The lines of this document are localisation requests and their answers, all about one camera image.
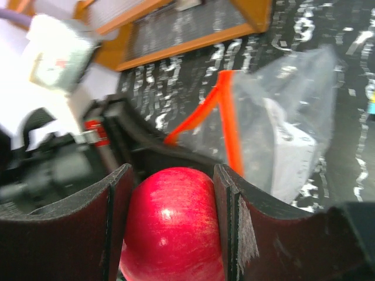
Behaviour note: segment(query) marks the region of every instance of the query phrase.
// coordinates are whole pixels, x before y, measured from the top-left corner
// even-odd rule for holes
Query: clear plastic bag
[[[322,46],[291,53],[254,74],[231,76],[243,176],[286,203],[298,195],[330,144],[335,67],[333,49]],[[194,152],[230,163],[220,110],[179,140]]]

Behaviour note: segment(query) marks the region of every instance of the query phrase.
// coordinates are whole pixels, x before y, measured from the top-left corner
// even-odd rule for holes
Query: wooden frame
[[[265,32],[269,26],[271,12],[271,0],[228,0],[241,12],[247,23],[237,25],[216,33],[203,36],[177,46],[147,54],[146,56],[125,60],[129,53],[132,31],[135,28],[134,22],[147,14],[155,11],[172,2],[172,0],[144,0],[143,3],[127,10],[122,15],[98,28],[100,35],[106,35],[119,29],[116,39],[105,41],[98,53],[96,62],[115,71],[123,71],[129,68],[151,63],[170,56],[175,56],[191,50],[210,46],[225,40],[249,35],[252,33]],[[8,8],[19,12],[33,14],[32,0],[9,0]],[[95,3],[95,0],[78,1],[73,18],[82,20],[88,24],[88,10]]]

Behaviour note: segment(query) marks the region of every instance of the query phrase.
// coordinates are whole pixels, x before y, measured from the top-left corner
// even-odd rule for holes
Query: black table surface
[[[374,0],[277,0],[263,35],[245,36],[124,71],[118,85],[139,113],[170,132],[198,105],[222,69],[253,73],[288,54],[331,44],[339,58],[334,136],[297,207],[316,211],[342,201],[375,200],[375,121],[367,114],[375,90]],[[223,52],[223,56],[213,54]],[[213,75],[205,78],[211,67]]]

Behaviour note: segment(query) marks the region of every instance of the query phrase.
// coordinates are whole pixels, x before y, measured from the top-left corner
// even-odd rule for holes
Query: red apple
[[[224,281],[213,182],[182,167],[133,192],[120,268],[127,281]]]

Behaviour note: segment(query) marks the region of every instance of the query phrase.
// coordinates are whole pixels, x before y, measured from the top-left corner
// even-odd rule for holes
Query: red label
[[[61,68],[65,68],[66,61],[64,61],[64,60],[56,60],[56,66],[59,66]]]
[[[103,126],[98,120],[90,120],[84,123],[86,130],[94,130],[98,133],[99,141],[95,143],[96,147],[109,145],[110,140],[108,139],[107,133],[105,132]]]

